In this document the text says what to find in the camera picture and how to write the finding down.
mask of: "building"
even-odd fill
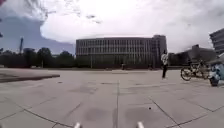
[[[213,49],[200,48],[198,44],[184,52],[169,55],[170,65],[174,66],[187,65],[189,61],[198,62],[203,60],[208,62],[215,58],[216,52]]]
[[[161,67],[160,56],[167,51],[166,37],[105,37],[78,39],[76,58],[92,68]]]
[[[210,34],[215,52],[221,54],[224,52],[224,28]]]

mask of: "large building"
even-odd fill
[[[189,61],[193,63],[200,60],[208,62],[215,58],[216,53],[213,49],[201,48],[198,44],[184,52],[169,54],[169,62],[173,66],[187,65]]]
[[[109,37],[78,39],[76,58],[92,68],[161,67],[160,56],[167,51],[166,37]]]
[[[224,52],[224,28],[210,34],[215,52],[221,54]]]

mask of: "cloudy sky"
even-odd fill
[[[168,50],[212,48],[209,34],[224,28],[224,0],[7,0],[0,7],[0,46],[49,47],[74,53],[77,38],[167,36]]]

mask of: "paved plaza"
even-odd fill
[[[223,128],[224,88],[180,71],[50,71],[39,81],[0,83],[3,128]]]

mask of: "man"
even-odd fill
[[[163,62],[163,75],[162,78],[164,79],[166,77],[166,71],[168,66],[168,54],[166,50],[163,51],[163,54],[161,56],[161,61]]]

